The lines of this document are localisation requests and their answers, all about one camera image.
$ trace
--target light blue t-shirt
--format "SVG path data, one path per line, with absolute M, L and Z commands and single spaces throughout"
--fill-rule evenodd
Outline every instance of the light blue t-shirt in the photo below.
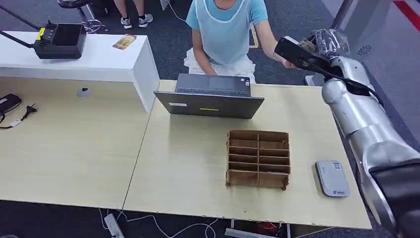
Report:
M 199 30 L 200 26 L 198 24 L 195 1 L 191 4 L 190 10 L 187 16 L 187 24 L 195 29 Z M 210 14 L 220 21 L 227 21 L 233 17 L 236 11 L 239 9 L 242 0 L 236 0 L 236 2 L 227 10 L 219 9 L 213 0 L 206 0 L 207 8 L 209 9 Z M 249 5 L 249 19 L 251 23 L 257 24 L 262 20 L 268 19 L 267 9 L 265 7 L 264 0 L 251 0 Z

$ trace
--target person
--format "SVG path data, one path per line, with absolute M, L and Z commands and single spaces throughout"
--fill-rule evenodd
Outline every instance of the person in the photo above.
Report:
M 144 14 L 144 0 L 133 0 L 133 2 L 139 14 L 139 27 L 147 27 L 153 21 L 153 16 L 151 14 Z M 125 0 L 114 0 L 114 3 L 121 14 L 121 24 L 124 26 L 124 29 L 132 28 L 131 20 L 127 15 Z
M 184 59 L 189 73 L 245 76 L 255 83 L 255 64 L 247 57 L 251 24 L 268 57 L 295 67 L 274 52 L 277 41 L 264 0 L 193 0 L 186 22 L 193 40 Z

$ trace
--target robotic arm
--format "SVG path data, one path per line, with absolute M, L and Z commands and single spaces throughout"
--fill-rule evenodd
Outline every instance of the robotic arm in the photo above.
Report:
M 301 42 L 282 37 L 275 52 L 325 76 L 322 97 L 351 145 L 375 219 L 397 237 L 420 238 L 420 154 L 395 131 L 363 65 L 340 56 L 345 37 L 329 33 Z

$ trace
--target sneaker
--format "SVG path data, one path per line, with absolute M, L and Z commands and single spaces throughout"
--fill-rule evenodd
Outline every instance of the sneaker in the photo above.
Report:
M 130 29 L 130 28 L 133 27 L 131 25 L 131 21 L 130 21 L 129 18 L 127 18 L 127 19 L 121 18 L 121 24 L 124 26 L 124 29 Z
M 153 21 L 153 16 L 151 14 L 145 14 L 145 19 L 139 18 L 139 26 L 140 27 L 147 27 L 149 23 Z

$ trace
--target laptop lid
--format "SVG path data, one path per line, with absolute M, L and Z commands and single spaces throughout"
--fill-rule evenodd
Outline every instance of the laptop lid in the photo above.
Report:
M 171 114 L 251 119 L 264 98 L 155 91 Z

